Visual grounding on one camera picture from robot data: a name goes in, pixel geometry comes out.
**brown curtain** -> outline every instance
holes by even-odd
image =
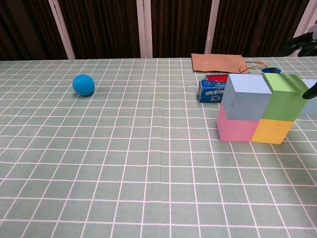
[[[272,57],[293,38],[309,0],[221,0],[212,53]]]
[[[77,59],[139,58],[135,0],[59,0]]]
[[[0,60],[66,58],[47,0],[0,0]]]
[[[151,0],[153,57],[204,53],[212,0]]]

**yellow cube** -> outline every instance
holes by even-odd
[[[281,144],[293,123],[293,121],[260,119],[251,141]]]

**rubber ball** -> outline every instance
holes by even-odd
[[[89,75],[79,74],[73,79],[73,89],[81,96],[91,95],[95,89],[94,80]]]

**green checkered tablecloth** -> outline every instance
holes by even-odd
[[[317,78],[317,58],[252,60]],[[203,75],[188,58],[0,62],[0,237],[316,238],[317,117],[281,145],[220,142]]]

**foam block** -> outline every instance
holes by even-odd
[[[271,95],[262,75],[229,74],[222,97],[227,118],[259,120]]]
[[[317,79],[303,79],[303,82],[308,88],[313,87]],[[307,100],[304,108],[301,111],[302,115],[317,115],[317,97]]]
[[[294,121],[307,102],[302,95],[308,87],[297,75],[265,73],[264,79],[272,97],[262,119]]]
[[[281,144],[293,123],[293,121],[261,119],[251,141]]]
[[[259,121],[228,119],[221,103],[216,123],[221,141],[250,141]]]

